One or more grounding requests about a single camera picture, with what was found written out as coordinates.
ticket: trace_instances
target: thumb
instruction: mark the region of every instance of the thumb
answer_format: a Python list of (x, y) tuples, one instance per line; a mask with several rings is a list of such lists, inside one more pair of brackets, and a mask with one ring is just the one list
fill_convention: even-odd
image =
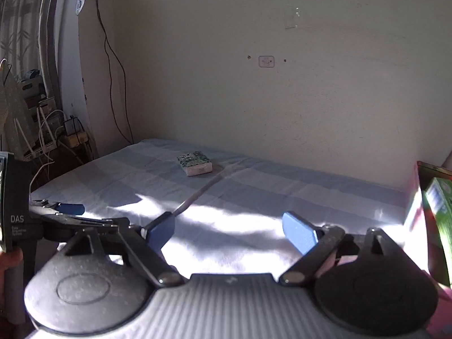
[(22, 250), (17, 247), (11, 252), (1, 252), (0, 253), (0, 271), (9, 268), (14, 268), (20, 264), (22, 261), (23, 254)]

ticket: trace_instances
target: green package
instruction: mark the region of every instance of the green package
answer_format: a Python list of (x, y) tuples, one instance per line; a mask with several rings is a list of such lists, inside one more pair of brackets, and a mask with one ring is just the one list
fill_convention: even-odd
[(452, 181), (434, 178), (427, 189), (427, 200), (435, 215), (452, 285)]

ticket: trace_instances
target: gray handle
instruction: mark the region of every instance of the gray handle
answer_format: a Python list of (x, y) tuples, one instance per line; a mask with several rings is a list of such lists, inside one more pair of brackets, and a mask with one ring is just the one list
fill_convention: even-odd
[(15, 268), (5, 270), (5, 313), (13, 325), (25, 323), (23, 302), (23, 261)]

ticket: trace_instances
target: bed sheet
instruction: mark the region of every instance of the bed sheet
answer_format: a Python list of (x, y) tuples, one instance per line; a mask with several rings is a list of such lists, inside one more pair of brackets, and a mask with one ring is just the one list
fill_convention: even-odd
[[(195, 150), (212, 160), (212, 173), (185, 175), (176, 157)], [(175, 212), (176, 232), (162, 252), (186, 277), (270, 272), (277, 278), (300, 257), (283, 234), (281, 215), (287, 210), (349, 233), (382, 227), (398, 242), (405, 218), (405, 196), (397, 190), (159, 139), (81, 166), (32, 198), (82, 203), (86, 217), (126, 216), (140, 225)]]

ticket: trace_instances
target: patterned curtain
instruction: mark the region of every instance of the patterned curtain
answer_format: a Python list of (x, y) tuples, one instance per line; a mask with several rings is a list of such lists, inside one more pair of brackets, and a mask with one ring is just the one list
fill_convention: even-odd
[(0, 60), (8, 60), (10, 75), (17, 80), (32, 69), (40, 69), (40, 7), (41, 0), (0, 0)]

